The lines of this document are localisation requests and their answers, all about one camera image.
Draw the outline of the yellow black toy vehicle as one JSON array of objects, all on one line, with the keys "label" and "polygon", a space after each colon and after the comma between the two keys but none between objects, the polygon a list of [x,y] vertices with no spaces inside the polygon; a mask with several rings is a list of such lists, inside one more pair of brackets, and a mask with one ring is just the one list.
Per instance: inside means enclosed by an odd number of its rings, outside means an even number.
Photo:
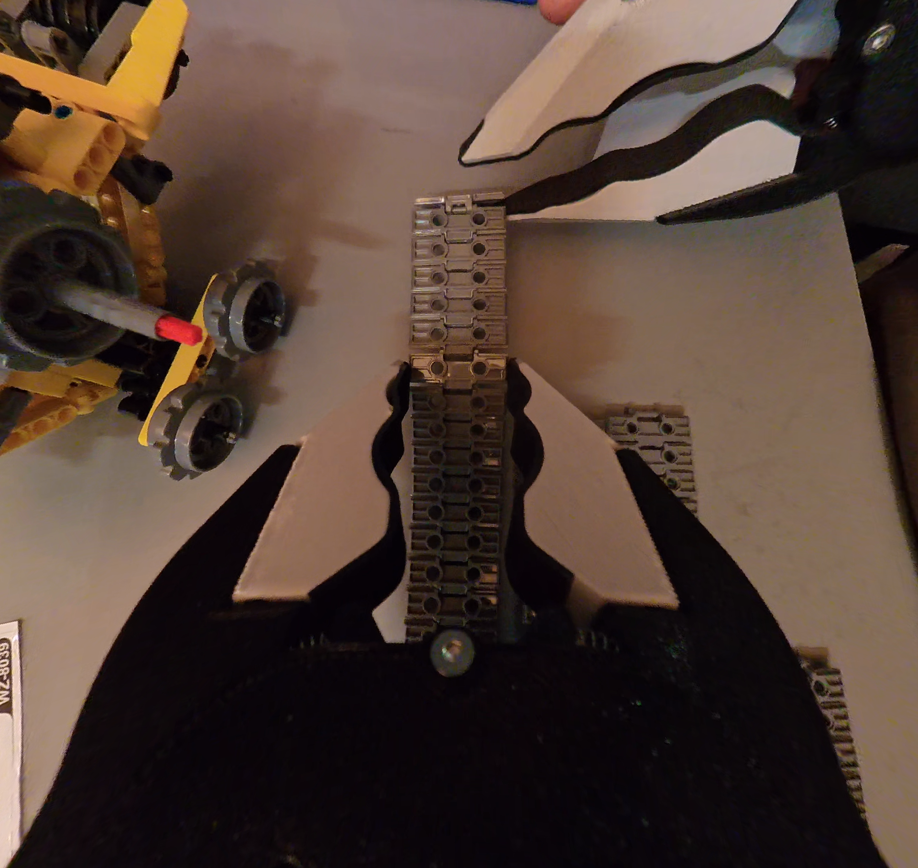
[{"label": "yellow black toy vehicle", "polygon": [[215,274],[191,319],[167,306],[143,149],[188,63],[184,0],[1,0],[2,453],[120,397],[174,480],[219,467],[246,428],[227,388],[275,346],[270,264]]}]

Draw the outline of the large grey tread link mat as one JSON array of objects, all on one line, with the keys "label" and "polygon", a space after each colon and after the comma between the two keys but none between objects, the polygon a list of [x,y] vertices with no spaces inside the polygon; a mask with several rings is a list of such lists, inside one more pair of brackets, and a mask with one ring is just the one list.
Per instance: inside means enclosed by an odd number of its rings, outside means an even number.
[{"label": "large grey tread link mat", "polygon": [[848,792],[864,822],[866,802],[842,672],[832,665],[829,650],[797,647],[795,653],[820,708]]}]

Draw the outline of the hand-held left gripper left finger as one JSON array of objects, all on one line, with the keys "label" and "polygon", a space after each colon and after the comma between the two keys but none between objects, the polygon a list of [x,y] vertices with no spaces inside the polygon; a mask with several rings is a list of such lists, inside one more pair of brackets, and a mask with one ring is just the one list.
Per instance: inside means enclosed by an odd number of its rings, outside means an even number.
[{"label": "hand-held left gripper left finger", "polygon": [[391,364],[301,438],[235,602],[382,605],[396,591],[406,550],[392,472],[409,374]]}]

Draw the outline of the grey tread link segment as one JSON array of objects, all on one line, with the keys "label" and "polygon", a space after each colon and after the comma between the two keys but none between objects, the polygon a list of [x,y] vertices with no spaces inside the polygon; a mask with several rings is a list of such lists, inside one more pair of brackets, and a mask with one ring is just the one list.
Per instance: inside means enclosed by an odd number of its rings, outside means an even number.
[{"label": "grey tread link segment", "polygon": [[698,515],[691,424],[683,405],[618,403],[594,422],[621,448],[636,451],[667,489]]}]

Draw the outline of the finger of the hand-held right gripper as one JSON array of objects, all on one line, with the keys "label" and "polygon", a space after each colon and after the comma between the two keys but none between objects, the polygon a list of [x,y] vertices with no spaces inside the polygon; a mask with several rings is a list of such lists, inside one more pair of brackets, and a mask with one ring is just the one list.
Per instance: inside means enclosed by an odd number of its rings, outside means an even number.
[{"label": "finger of the hand-held right gripper", "polygon": [[465,140],[459,162],[517,161],[655,85],[747,59],[799,1],[586,0]]},{"label": "finger of the hand-held right gripper", "polygon": [[653,221],[790,174],[800,129],[788,97],[763,84],[702,106],[672,134],[609,151],[506,198],[513,218]]}]

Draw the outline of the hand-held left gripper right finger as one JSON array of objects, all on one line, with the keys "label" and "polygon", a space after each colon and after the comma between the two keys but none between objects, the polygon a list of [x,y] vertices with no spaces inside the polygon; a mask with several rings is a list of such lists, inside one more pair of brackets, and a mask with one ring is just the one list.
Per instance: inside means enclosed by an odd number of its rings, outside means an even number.
[{"label": "hand-held left gripper right finger", "polygon": [[678,597],[617,445],[529,365],[507,367],[518,472],[506,570],[535,613],[592,624],[606,605],[676,610]]}]

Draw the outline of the yellow printed sticker sheet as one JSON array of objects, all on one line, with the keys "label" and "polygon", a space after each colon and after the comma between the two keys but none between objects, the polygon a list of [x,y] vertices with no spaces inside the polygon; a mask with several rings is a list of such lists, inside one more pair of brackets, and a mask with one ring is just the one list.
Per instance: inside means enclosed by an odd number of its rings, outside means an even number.
[{"label": "yellow printed sticker sheet", "polygon": [[21,623],[1,625],[1,862],[22,839],[23,696]]}]

